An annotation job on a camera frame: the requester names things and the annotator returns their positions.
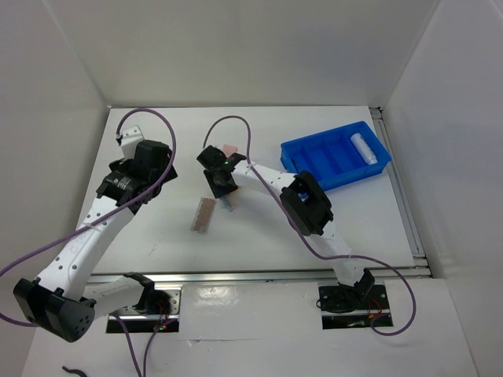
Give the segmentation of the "white blue makeup pen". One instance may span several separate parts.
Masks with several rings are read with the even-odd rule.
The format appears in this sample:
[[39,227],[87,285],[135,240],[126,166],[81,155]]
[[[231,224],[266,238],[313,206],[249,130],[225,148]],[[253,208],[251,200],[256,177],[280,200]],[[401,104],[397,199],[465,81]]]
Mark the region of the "white blue makeup pen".
[[233,203],[233,200],[230,198],[230,196],[222,196],[219,200],[229,212],[233,212],[235,210],[235,204]]

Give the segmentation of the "white lotion bottle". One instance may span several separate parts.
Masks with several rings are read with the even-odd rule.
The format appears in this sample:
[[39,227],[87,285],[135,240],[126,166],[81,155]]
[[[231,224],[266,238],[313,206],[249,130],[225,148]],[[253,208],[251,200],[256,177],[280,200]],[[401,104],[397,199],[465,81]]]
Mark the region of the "white lotion bottle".
[[374,165],[378,163],[376,155],[360,133],[353,134],[350,140],[367,165]]

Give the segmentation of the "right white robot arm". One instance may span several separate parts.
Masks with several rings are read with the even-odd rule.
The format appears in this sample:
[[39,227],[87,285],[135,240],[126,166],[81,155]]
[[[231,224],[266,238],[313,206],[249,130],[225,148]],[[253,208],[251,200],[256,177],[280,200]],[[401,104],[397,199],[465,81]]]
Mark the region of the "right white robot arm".
[[239,153],[226,156],[207,146],[196,158],[215,198],[239,188],[270,194],[286,213],[288,223],[323,260],[329,262],[340,285],[333,311],[349,312],[370,298],[375,279],[351,257],[351,249],[334,222],[332,204],[308,171],[283,173],[254,162]]

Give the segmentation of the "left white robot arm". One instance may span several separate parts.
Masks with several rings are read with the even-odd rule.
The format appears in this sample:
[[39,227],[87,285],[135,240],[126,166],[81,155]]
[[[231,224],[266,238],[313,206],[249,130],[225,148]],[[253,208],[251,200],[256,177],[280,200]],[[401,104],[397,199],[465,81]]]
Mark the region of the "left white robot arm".
[[13,295],[30,324],[57,337],[75,342],[97,317],[130,307],[137,313],[159,314],[170,307],[170,296],[158,291],[152,280],[139,273],[125,273],[111,283],[87,287],[94,268],[119,232],[141,206],[159,195],[156,187],[146,197],[108,219],[103,215],[145,192],[156,181],[177,177],[168,166],[172,151],[159,141],[143,138],[133,126],[119,140],[123,158],[97,189],[79,235],[72,237],[59,255],[33,280],[20,279]]

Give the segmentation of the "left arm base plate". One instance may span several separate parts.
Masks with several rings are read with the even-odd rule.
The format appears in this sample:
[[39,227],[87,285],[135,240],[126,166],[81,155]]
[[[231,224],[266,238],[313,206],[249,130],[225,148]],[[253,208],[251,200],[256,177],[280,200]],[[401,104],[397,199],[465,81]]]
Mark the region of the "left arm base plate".
[[161,333],[177,333],[179,331],[182,287],[160,285],[159,289],[167,295],[167,302],[156,303],[152,309],[141,313],[132,307],[124,307],[118,311],[120,319],[131,334],[152,334],[155,330]]

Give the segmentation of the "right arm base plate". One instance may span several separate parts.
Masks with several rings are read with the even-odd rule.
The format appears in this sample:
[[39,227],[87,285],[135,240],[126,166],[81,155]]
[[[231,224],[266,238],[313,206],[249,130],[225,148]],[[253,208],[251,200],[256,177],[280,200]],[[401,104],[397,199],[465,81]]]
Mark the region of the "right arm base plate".
[[362,302],[351,302],[344,296],[343,287],[320,286],[319,299],[315,305],[321,311],[321,326],[324,330],[375,328],[393,326],[387,291],[383,284],[374,285]]

